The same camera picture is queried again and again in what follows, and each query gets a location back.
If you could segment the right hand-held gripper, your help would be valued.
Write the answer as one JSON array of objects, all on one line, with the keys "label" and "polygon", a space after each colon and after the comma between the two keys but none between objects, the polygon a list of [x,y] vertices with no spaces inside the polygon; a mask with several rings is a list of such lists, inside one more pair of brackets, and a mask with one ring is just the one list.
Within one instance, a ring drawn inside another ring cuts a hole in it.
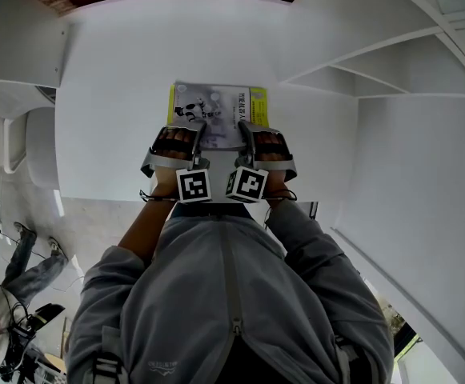
[{"label": "right hand-held gripper", "polygon": [[[244,203],[295,201],[297,196],[288,190],[286,182],[297,177],[295,159],[282,133],[271,128],[255,128],[251,122],[241,120],[239,130],[245,140],[245,147],[235,160],[235,170],[229,175],[226,197]],[[285,154],[256,154],[254,134],[258,132],[280,134],[287,146]]]}]

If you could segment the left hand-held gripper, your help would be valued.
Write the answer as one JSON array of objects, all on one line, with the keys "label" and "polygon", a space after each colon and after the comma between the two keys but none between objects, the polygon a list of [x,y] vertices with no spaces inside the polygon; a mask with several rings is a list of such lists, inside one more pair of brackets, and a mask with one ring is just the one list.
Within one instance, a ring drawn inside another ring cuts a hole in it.
[{"label": "left hand-held gripper", "polygon": [[[158,149],[155,143],[165,127],[191,130],[191,153]],[[176,174],[178,195],[176,197],[166,196],[164,198],[166,201],[188,204],[209,202],[212,199],[208,173],[210,162],[202,157],[201,151],[206,128],[207,124],[202,120],[195,120],[191,124],[166,124],[148,149],[140,168],[142,173],[148,178],[153,178],[157,168],[166,168],[173,170]]]}]

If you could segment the person's right hand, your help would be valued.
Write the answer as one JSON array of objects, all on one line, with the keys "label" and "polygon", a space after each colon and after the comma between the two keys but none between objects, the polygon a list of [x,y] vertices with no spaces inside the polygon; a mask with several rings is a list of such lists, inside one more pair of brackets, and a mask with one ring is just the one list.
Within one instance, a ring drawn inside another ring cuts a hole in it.
[{"label": "person's right hand", "polygon": [[285,154],[287,146],[280,134],[258,132],[254,134],[256,154]]}]

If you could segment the person's left hand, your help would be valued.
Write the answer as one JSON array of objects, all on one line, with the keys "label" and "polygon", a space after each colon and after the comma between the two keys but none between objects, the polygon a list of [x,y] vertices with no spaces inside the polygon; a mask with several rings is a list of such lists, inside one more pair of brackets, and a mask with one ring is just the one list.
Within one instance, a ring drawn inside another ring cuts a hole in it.
[{"label": "person's left hand", "polygon": [[194,147],[194,137],[193,130],[165,127],[157,138],[155,146],[160,150],[191,153]]}]

